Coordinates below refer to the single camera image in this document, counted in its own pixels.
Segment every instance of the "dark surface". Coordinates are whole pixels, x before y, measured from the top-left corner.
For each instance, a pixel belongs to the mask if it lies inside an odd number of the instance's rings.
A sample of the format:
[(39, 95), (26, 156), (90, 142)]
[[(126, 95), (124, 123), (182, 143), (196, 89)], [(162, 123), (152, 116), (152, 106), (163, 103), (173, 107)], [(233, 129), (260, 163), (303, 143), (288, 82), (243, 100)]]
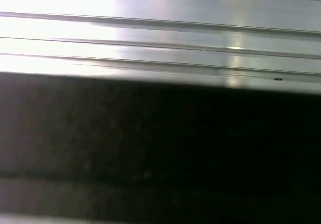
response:
[(321, 98), (0, 74), (0, 211), (320, 223)]

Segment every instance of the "corrugated metal sheet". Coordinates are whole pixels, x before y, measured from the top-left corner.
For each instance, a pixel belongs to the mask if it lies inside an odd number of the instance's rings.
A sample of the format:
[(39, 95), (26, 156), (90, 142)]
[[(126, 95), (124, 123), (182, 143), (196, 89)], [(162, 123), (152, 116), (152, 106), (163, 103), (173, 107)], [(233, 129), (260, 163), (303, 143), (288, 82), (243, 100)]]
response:
[(0, 15), (0, 71), (321, 92), (321, 0), (0, 0)]

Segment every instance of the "metal panel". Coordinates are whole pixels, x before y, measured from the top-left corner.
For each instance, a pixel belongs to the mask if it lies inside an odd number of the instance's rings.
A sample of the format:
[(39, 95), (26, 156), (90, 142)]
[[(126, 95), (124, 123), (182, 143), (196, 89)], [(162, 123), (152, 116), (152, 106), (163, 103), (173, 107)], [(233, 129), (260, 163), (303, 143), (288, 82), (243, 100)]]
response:
[(106, 44), (0, 39), (0, 53), (321, 74), (321, 60)]
[(0, 0), (0, 16), (4, 72), (305, 92), (321, 83), (320, 0)]
[(317, 0), (0, 0), (0, 11), (321, 31)]
[(151, 30), (109, 27), (107, 24), (43, 19), (0, 18), (0, 36), (41, 40), (62, 40), (234, 51), (265, 55), (320, 58), (319, 38), (247, 32), (188, 29)]

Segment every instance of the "ridged metal surface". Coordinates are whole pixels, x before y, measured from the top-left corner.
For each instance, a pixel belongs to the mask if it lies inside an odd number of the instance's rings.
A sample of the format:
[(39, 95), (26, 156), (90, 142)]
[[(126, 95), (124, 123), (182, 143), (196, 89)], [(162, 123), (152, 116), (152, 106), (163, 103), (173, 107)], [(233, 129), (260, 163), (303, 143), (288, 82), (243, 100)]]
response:
[(321, 92), (320, 0), (17, 2), (0, 71)]

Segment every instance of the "gray strip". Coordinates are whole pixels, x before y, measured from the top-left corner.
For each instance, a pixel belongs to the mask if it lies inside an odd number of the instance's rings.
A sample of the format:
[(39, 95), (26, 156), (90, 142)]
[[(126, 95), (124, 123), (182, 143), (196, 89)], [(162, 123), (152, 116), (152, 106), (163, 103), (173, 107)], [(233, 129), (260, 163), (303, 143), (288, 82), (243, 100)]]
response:
[[(318, 59), (9, 38), (0, 38), (0, 45), (0, 54), (10, 55), (143, 61), (150, 64), (161, 62), (185, 66), (321, 74), (321, 60)], [(6, 62), (0, 64), (2, 67), (8, 65)]]
[(0, 11), (321, 31), (314, 0), (0, 0)]
[(319, 38), (229, 31), (186, 32), (110, 27), (108, 24), (0, 18), (0, 37), (228, 51), (321, 58)]

